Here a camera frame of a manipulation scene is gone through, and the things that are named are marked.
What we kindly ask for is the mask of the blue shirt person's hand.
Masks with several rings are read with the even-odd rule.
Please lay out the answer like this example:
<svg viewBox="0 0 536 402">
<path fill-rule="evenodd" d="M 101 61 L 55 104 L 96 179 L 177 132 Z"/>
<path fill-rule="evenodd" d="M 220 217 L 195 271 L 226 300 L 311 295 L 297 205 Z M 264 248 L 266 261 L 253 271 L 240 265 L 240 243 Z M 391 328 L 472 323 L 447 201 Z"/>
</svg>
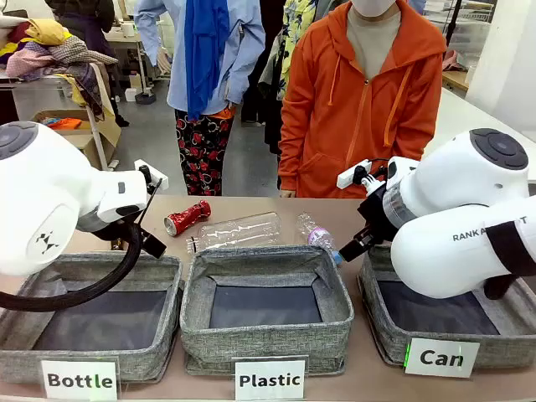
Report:
<svg viewBox="0 0 536 402">
<path fill-rule="evenodd" d="M 172 61 L 166 48 L 160 47 L 157 50 L 157 67 L 163 75 L 171 74 Z"/>
</svg>

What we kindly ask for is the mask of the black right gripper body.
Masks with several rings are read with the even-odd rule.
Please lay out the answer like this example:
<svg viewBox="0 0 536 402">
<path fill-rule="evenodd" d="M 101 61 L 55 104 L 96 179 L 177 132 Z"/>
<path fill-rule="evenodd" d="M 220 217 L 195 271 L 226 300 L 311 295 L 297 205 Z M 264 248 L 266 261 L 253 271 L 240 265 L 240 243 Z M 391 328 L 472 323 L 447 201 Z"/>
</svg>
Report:
<svg viewBox="0 0 536 402">
<path fill-rule="evenodd" d="M 366 199 L 359 205 L 358 212 L 365 219 L 365 226 L 357 233 L 358 243 L 377 245 L 392 241 L 400 223 L 393 206 L 400 199 L 399 185 L 387 189 L 386 183 L 368 183 L 364 187 L 367 190 Z"/>
</svg>

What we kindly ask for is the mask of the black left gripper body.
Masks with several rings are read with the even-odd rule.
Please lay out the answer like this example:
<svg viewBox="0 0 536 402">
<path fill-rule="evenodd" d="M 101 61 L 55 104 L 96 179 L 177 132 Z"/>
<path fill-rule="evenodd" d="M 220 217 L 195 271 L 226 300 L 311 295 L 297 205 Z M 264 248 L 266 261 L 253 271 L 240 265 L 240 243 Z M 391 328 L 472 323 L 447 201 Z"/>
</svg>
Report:
<svg viewBox="0 0 536 402">
<path fill-rule="evenodd" d="M 160 259 L 167 249 L 167 246 L 153 234 L 141 229 L 142 250 L 156 259 Z"/>
</svg>

